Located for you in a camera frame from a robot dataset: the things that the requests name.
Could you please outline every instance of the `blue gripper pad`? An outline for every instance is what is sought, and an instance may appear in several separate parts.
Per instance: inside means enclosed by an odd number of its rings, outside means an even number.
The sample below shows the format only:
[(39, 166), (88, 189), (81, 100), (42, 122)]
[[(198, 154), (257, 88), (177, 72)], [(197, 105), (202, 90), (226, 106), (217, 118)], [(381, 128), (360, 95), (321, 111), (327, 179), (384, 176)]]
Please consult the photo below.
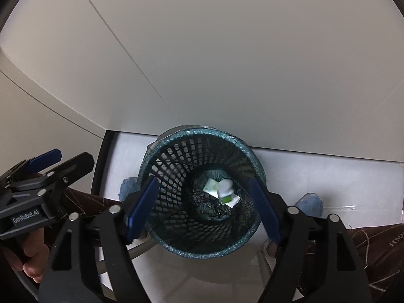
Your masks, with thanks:
[(248, 189), (254, 206), (264, 224), (268, 238), (279, 244), (281, 241), (279, 219), (267, 197), (268, 190), (263, 188), (263, 184), (256, 178), (250, 180)]
[(39, 171), (59, 163), (62, 159), (62, 153), (59, 149), (53, 149), (38, 157), (34, 157), (28, 161), (28, 170), (31, 173), (38, 173)]
[(155, 204), (159, 191), (160, 184), (156, 178), (153, 178), (143, 191), (130, 194), (140, 194), (140, 197), (132, 212), (129, 212), (127, 216), (127, 231), (125, 233), (125, 238), (128, 242), (132, 242), (135, 238), (139, 238), (146, 220), (149, 217), (150, 210)]

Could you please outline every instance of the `trash can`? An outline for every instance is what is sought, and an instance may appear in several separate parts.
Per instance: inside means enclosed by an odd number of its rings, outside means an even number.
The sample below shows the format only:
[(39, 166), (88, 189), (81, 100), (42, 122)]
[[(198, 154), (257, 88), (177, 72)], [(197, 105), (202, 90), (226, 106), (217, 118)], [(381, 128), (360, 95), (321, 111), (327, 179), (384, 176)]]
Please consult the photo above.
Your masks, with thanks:
[[(261, 220), (248, 195), (248, 180), (265, 173), (248, 145), (207, 126), (181, 126), (148, 146), (138, 185), (149, 175), (160, 192), (146, 230), (167, 250), (192, 259), (221, 257), (242, 247)], [(238, 203), (229, 207), (203, 189), (231, 179)]]

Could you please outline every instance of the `silver screw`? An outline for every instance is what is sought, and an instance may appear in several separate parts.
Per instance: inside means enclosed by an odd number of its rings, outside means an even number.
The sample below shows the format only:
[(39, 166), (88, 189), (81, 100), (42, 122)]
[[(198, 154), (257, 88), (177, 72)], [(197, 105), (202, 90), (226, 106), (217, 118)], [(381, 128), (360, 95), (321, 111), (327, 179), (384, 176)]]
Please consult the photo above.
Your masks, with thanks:
[(46, 193), (46, 189), (41, 189), (40, 191), (38, 191), (37, 195), (39, 197), (43, 196)]
[(292, 215), (299, 214), (299, 209), (296, 206), (289, 206), (288, 213)]
[(72, 214), (69, 215), (69, 220), (70, 221), (76, 221), (78, 219), (78, 213), (73, 212)]
[(330, 214), (329, 218), (332, 222), (338, 222), (340, 220), (339, 216), (336, 214)]
[(113, 205), (110, 207), (110, 213), (111, 214), (116, 214), (121, 211), (121, 207), (119, 205)]

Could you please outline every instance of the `brown pants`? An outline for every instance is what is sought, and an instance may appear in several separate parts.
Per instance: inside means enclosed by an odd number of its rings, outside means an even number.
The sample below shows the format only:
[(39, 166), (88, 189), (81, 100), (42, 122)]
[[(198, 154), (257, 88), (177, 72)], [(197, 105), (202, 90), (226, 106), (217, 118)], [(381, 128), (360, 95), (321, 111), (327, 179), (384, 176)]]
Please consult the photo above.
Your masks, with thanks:
[[(70, 188), (61, 198), (64, 216), (72, 212), (94, 216), (112, 205), (119, 204), (94, 195), (88, 195)], [(45, 229), (45, 242), (51, 248), (64, 220)], [(377, 226), (348, 230), (362, 259), (369, 280), (373, 301), (393, 284), (395, 277), (404, 267), (404, 224)], [(299, 290), (304, 295), (308, 290), (305, 282), (310, 277), (311, 258), (314, 246), (309, 246), (304, 260), (304, 268), (299, 281)]]

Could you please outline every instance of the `white floor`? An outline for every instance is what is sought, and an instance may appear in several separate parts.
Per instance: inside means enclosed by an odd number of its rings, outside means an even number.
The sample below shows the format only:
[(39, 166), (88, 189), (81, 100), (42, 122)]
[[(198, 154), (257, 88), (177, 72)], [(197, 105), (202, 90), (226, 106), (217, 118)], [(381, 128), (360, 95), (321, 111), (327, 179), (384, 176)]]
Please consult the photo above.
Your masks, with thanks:
[[(110, 154), (101, 195), (118, 199), (124, 178), (137, 176), (155, 136), (120, 133)], [(347, 228), (400, 223), (404, 164), (280, 150), (254, 149), (267, 187), (293, 205), (307, 192), (323, 199), (324, 214), (340, 215)], [(155, 246), (133, 262), (152, 302), (253, 303), (263, 290), (256, 252), (266, 240), (262, 225), (241, 249), (196, 261)], [(108, 277), (103, 281), (110, 286)]]

